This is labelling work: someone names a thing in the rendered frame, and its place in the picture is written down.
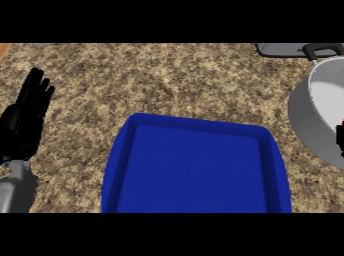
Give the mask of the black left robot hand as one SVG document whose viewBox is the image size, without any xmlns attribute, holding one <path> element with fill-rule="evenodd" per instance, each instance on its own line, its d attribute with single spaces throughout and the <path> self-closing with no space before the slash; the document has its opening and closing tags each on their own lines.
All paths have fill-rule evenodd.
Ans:
<svg viewBox="0 0 344 256">
<path fill-rule="evenodd" d="M 32 68 L 15 102 L 0 117 L 0 165 L 11 160 L 29 160 L 35 155 L 52 93 L 44 71 Z"/>
</svg>

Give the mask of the blue tray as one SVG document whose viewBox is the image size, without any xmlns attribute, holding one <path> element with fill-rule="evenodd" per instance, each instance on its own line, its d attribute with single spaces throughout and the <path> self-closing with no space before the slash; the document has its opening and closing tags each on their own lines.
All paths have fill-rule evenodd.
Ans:
<svg viewBox="0 0 344 256">
<path fill-rule="evenodd" d="M 289 213 L 281 154 L 247 124 L 135 113 L 103 176 L 104 213 Z"/>
</svg>

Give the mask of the grey flat appliance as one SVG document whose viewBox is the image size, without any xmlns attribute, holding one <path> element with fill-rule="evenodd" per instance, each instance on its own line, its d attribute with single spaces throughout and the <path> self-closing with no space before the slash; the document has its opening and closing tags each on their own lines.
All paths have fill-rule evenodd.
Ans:
<svg viewBox="0 0 344 256">
<path fill-rule="evenodd" d="M 317 58 L 344 56 L 344 43 L 256 43 L 256 52 L 262 57 L 306 58 L 303 49 Z"/>
</svg>

